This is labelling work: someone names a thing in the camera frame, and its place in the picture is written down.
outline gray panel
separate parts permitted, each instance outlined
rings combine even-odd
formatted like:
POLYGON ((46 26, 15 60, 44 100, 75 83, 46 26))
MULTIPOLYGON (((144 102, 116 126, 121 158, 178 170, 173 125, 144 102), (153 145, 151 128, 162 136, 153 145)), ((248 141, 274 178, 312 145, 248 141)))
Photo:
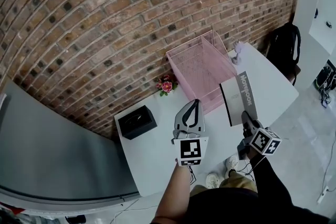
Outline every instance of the gray panel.
POLYGON ((9 81, 0 110, 0 186, 50 199, 138 191, 121 145, 58 115, 9 81))

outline person's left arm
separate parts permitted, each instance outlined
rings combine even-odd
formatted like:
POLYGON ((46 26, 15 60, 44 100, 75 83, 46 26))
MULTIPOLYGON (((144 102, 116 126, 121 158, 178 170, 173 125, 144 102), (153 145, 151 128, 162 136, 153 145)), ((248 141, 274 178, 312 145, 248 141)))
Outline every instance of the person's left arm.
POLYGON ((187 212, 190 197, 190 170, 176 165, 152 223, 175 224, 187 212))

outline shoe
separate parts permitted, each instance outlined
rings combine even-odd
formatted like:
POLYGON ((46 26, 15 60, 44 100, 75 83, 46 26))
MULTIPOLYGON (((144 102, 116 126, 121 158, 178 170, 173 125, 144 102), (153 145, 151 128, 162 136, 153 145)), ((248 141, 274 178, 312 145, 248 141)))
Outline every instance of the shoe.
POLYGON ((226 159, 226 173, 225 178, 229 177, 229 172, 231 170, 237 170, 239 164, 239 158, 237 155, 232 155, 231 157, 226 159))
POLYGON ((208 174, 205 179, 205 186, 208 189, 219 187, 219 177, 215 173, 208 174))

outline pink mesh file organizer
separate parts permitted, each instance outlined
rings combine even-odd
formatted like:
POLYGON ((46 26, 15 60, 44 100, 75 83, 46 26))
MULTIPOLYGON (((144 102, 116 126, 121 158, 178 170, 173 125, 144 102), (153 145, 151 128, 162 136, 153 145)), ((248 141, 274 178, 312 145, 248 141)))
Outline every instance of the pink mesh file organizer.
POLYGON ((215 31, 168 51, 167 57, 187 98, 200 99, 205 114, 224 103, 219 84, 237 71, 215 31))

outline black box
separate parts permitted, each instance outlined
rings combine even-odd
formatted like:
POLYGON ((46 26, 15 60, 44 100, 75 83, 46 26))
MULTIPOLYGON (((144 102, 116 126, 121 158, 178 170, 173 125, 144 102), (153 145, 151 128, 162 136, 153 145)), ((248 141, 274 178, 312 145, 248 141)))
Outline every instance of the black box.
POLYGON ((121 135, 133 139, 157 127, 152 112, 144 105, 118 119, 121 135))

